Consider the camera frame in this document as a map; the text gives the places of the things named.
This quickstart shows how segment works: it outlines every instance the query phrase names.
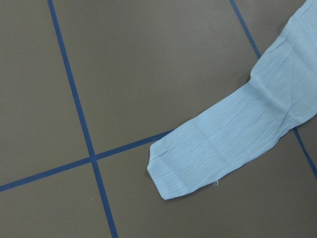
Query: brown floor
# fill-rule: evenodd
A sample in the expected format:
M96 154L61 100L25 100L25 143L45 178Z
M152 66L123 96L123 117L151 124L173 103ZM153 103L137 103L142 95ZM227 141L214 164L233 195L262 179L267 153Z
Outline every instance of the brown floor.
M235 1L261 53L303 0ZM257 61L228 0L54 0L95 152L181 125ZM0 2L0 185L88 157L48 3ZM317 117L298 127L317 164ZM317 181L293 132L219 186L161 199L150 143L98 161L120 238L314 238ZM110 238L90 164L0 193L1 238Z

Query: gauze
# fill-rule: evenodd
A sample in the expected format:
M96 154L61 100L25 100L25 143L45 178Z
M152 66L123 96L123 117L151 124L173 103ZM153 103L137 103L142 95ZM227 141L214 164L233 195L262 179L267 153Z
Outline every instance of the gauze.
M317 113L317 0L290 18L250 81L151 145L163 199L210 184L272 148Z

